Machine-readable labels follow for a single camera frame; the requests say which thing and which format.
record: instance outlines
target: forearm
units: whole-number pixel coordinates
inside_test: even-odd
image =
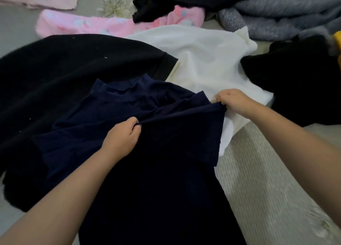
[[[341,227],[341,151],[265,106],[250,119],[298,183]]]
[[[0,244],[71,244],[114,161],[100,151],[17,221]]]

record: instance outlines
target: floor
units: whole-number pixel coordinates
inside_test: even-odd
[[[102,1],[79,0],[77,9],[70,13],[99,15]],[[0,6],[0,57],[38,40],[34,27],[39,13],[26,7]],[[222,30],[215,20],[203,27]],[[267,52],[268,46],[258,42],[255,54]],[[312,125],[307,130],[341,148],[341,126]],[[254,124],[249,123],[233,137],[219,159],[216,174],[249,245],[339,244],[335,234],[311,219],[307,213],[312,208],[309,196]],[[23,215],[3,199],[2,188],[0,185],[0,235]]]

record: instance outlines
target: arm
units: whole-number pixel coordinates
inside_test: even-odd
[[[258,126],[297,182],[341,228],[341,151],[240,90],[223,90],[216,100]]]
[[[132,117],[115,125],[100,150],[19,219],[0,244],[71,244],[106,175],[134,148],[141,133],[136,123]]]

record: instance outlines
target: yellow object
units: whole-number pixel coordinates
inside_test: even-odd
[[[337,31],[334,34],[334,39],[335,39],[335,41],[339,47],[339,50],[341,51],[341,31]],[[341,55],[339,56],[338,62],[339,62],[339,66],[341,68]]]

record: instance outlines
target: hand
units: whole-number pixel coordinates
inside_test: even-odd
[[[115,125],[105,137],[100,152],[114,163],[126,157],[135,147],[141,133],[136,117]]]
[[[263,105],[249,98],[241,90],[222,90],[216,95],[216,102],[221,102],[227,108],[232,109],[237,114],[245,118],[251,118]]]

